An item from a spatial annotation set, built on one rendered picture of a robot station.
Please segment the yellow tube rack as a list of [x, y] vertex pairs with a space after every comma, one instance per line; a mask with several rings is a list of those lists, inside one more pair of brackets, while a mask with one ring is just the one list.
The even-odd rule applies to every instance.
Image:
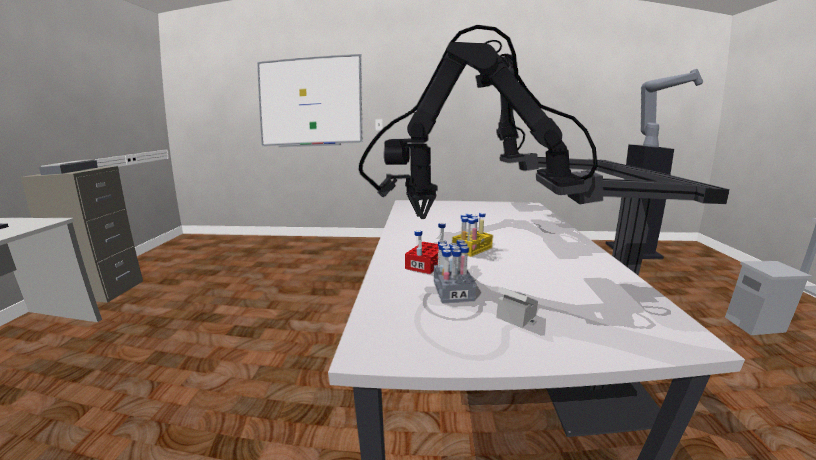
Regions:
[[[491, 239], [490, 239], [490, 238], [491, 238]], [[461, 234], [460, 234], [460, 235], [457, 235], [457, 236], [452, 237], [452, 243], [456, 243], [456, 241], [457, 241], [458, 239], [461, 239]], [[486, 240], [486, 241], [485, 241], [485, 240]], [[480, 243], [480, 242], [482, 242], [482, 243]], [[469, 252], [468, 252], [467, 254], [468, 254], [468, 256], [472, 257], [472, 256], [474, 256], [474, 255], [476, 255], [476, 254], [479, 254], [479, 253], [481, 253], [481, 252], [484, 252], [484, 251], [486, 251], [486, 250], [488, 250], [488, 249], [491, 249], [491, 248], [492, 248], [492, 243], [493, 243], [493, 235], [492, 235], [492, 234], [488, 234], [488, 233], [484, 233], [484, 232], [483, 232], [483, 234], [480, 234], [480, 233], [479, 233], [479, 231], [477, 231], [477, 240], [473, 240], [472, 242], [469, 242], [469, 241], [467, 241], [467, 239], [466, 239], [466, 240], [465, 240], [465, 243], [467, 243], [467, 244], [468, 244], [468, 247], [469, 247]], [[478, 244], [477, 244], [477, 243], [478, 243]], [[475, 245], [475, 244], [477, 244], [477, 247], [475, 248], [475, 250], [473, 250], [473, 249], [472, 249], [472, 245]], [[490, 247], [490, 246], [491, 246], [491, 247]], [[485, 249], [485, 248], [486, 248], [486, 249]], [[480, 251], [480, 250], [481, 250], [481, 251]]]

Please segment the red rack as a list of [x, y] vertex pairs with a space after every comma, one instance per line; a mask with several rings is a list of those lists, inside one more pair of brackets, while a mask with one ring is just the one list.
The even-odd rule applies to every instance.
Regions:
[[422, 242], [421, 256], [416, 247], [405, 253], [405, 269], [431, 274], [434, 265], [438, 265], [438, 244]]

